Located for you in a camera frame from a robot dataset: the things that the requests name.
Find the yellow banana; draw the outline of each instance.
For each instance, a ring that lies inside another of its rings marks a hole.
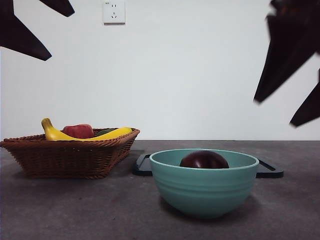
[[[91,138],[75,138],[72,136],[69,136],[58,129],[54,128],[49,118],[44,118],[41,121],[41,125],[44,129],[45,133],[45,139],[49,141],[59,141],[59,140],[65,140],[65,141],[103,141],[103,140],[109,140],[109,139],[115,139],[119,136],[128,134],[132,132],[132,129],[130,127],[121,127],[117,128],[111,132],[108,132],[106,134],[95,136]]]

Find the wicker basket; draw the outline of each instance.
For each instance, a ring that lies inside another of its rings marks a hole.
[[[108,128],[95,128],[94,133]],[[7,149],[28,178],[102,179],[130,152],[138,129],[101,141],[47,141],[44,134],[6,138]]]

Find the outlet faceplate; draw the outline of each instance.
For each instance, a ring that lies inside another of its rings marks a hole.
[[[103,4],[103,23],[125,24],[126,2],[124,0],[110,0]]]

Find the white wall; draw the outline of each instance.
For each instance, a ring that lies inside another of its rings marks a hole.
[[[127,0],[126,25],[103,0],[71,0],[66,18],[38,0],[15,14],[53,55],[1,48],[1,137],[53,125],[130,126],[139,139],[320,140],[320,119],[292,116],[316,85],[313,57],[263,104],[253,97],[269,45],[269,0]]]

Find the table surface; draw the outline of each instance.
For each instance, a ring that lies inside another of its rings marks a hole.
[[[251,154],[282,169],[257,178],[237,209],[210,220],[185,216],[152,176],[132,174],[141,154],[177,148]],[[1,240],[320,239],[320,141],[137,140],[104,179],[28,179],[1,149]]]

